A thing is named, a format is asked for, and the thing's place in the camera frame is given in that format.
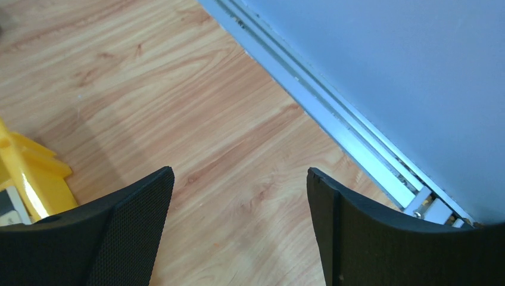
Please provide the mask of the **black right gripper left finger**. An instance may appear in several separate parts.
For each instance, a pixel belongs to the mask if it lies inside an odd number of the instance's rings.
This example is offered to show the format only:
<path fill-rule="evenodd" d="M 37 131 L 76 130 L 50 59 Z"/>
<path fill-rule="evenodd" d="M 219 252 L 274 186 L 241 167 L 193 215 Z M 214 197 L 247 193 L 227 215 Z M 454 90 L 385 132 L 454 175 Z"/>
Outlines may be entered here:
<path fill-rule="evenodd" d="M 174 187 L 171 167 L 34 224 L 1 228 L 2 285 L 148 285 Z"/>

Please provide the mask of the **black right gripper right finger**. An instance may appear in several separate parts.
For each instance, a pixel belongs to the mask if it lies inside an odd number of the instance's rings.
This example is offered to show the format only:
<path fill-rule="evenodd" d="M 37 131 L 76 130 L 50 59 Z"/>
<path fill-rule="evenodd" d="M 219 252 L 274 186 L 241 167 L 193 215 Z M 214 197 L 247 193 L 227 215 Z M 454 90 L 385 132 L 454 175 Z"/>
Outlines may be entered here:
<path fill-rule="evenodd" d="M 456 228 L 390 209 L 321 170 L 307 196 L 327 285 L 503 285 L 504 224 Z"/>

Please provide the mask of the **yellow bin right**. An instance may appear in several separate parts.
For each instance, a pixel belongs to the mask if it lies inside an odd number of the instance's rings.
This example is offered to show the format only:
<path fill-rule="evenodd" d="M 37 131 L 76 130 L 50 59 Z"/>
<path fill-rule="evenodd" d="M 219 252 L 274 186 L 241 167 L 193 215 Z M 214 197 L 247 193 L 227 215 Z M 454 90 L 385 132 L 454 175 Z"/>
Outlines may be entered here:
<path fill-rule="evenodd" d="M 17 189 L 33 223 L 78 206 L 66 182 L 71 174 L 55 152 L 1 121 L 1 190 Z"/>

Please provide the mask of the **aluminium frame rail right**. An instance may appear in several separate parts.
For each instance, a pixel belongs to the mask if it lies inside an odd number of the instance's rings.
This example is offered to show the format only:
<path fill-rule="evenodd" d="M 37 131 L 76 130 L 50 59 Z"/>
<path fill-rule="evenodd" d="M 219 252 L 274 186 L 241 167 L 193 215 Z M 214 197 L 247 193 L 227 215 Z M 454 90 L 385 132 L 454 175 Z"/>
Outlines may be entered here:
<path fill-rule="evenodd" d="M 477 226 L 471 215 L 386 139 L 257 13 L 242 1 L 202 1 L 201 5 L 401 211 L 456 228 Z"/>

